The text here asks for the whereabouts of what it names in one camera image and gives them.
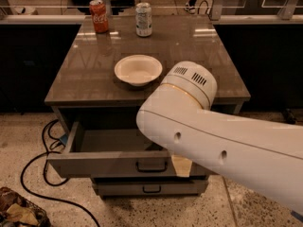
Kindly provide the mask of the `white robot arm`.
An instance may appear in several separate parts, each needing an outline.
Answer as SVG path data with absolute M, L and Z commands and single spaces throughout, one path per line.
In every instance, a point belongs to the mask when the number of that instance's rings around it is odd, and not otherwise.
M 210 110 L 212 74 L 177 63 L 139 109 L 154 143 L 303 214 L 303 127 Z

